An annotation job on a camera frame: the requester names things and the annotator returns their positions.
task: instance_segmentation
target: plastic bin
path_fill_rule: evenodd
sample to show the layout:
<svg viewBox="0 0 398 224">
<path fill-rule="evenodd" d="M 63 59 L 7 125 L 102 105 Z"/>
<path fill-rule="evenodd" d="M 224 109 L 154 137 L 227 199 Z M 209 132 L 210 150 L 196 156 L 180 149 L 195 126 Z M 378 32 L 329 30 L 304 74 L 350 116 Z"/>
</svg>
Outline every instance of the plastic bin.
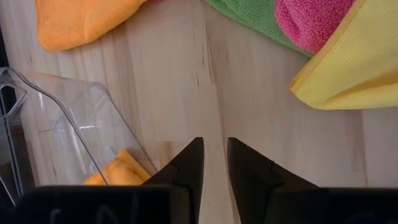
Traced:
<svg viewBox="0 0 398 224">
<path fill-rule="evenodd" d="M 24 75 L 0 68 L 0 178 L 14 200 L 38 185 L 80 185 L 97 171 L 104 177 L 121 149 L 156 173 L 103 85 Z"/>
</svg>

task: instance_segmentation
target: orange microfiber cloth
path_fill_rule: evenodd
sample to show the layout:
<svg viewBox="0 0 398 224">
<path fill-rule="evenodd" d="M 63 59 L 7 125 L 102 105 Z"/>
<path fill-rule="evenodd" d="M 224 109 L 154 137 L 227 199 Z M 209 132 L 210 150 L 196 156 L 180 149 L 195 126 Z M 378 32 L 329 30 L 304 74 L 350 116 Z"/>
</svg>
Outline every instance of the orange microfiber cloth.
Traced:
<svg viewBox="0 0 398 224">
<path fill-rule="evenodd" d="M 104 169 L 104 177 L 109 185 L 141 185 L 150 175 L 123 149 Z M 89 177 L 85 185 L 106 185 L 99 172 Z"/>
<path fill-rule="evenodd" d="M 133 15 L 146 0 L 35 0 L 37 35 L 49 52 L 101 37 Z"/>
</svg>

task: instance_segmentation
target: wooden surface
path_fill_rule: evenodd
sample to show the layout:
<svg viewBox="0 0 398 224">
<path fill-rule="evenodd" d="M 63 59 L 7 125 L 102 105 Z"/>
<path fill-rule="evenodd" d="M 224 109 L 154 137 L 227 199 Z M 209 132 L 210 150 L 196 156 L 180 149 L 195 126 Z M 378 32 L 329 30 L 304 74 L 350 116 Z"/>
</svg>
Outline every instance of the wooden surface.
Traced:
<svg viewBox="0 0 398 224">
<path fill-rule="evenodd" d="M 1 0 L 12 67 L 103 83 L 128 125 L 164 166 L 205 138 L 201 223 L 237 223 L 225 142 L 235 136 L 321 186 L 398 187 L 398 110 L 319 111 L 289 82 L 303 55 L 200 0 L 145 3 L 100 40 L 48 54 L 34 1 Z"/>
</svg>

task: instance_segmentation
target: green microfiber cloth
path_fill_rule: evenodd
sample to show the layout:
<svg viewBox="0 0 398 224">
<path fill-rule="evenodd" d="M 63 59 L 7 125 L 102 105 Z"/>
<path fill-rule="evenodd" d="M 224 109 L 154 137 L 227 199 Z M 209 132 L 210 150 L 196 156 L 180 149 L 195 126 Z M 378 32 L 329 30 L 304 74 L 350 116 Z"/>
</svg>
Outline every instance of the green microfiber cloth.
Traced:
<svg viewBox="0 0 398 224">
<path fill-rule="evenodd" d="M 208 4 L 226 16 L 258 30 L 270 38 L 297 50 L 308 57 L 308 53 L 296 47 L 281 31 L 275 20 L 274 0 L 206 0 Z"/>
</svg>

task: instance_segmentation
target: folded cloth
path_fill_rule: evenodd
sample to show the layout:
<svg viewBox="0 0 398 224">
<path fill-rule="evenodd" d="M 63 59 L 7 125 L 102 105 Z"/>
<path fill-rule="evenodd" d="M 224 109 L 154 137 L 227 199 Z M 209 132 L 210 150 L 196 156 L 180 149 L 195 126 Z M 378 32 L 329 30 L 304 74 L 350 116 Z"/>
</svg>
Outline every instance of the folded cloth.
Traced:
<svg viewBox="0 0 398 224">
<path fill-rule="evenodd" d="M 334 33 L 354 0 L 275 0 L 275 18 L 297 47 L 317 53 Z"/>
<path fill-rule="evenodd" d="M 279 43 L 312 57 L 312 54 L 296 47 L 283 34 L 275 20 L 274 0 L 207 0 L 207 3 L 243 25 L 258 30 Z"/>
<path fill-rule="evenodd" d="M 105 168 L 103 172 L 109 185 L 141 185 L 150 175 L 141 165 L 123 149 Z M 99 172 L 89 177 L 85 185 L 106 185 Z"/>
<path fill-rule="evenodd" d="M 324 110 L 397 106 L 397 15 L 397 0 L 356 0 L 290 89 Z"/>
<path fill-rule="evenodd" d="M 35 0 L 37 35 L 49 52 L 87 44 L 133 15 L 146 0 Z"/>
</svg>

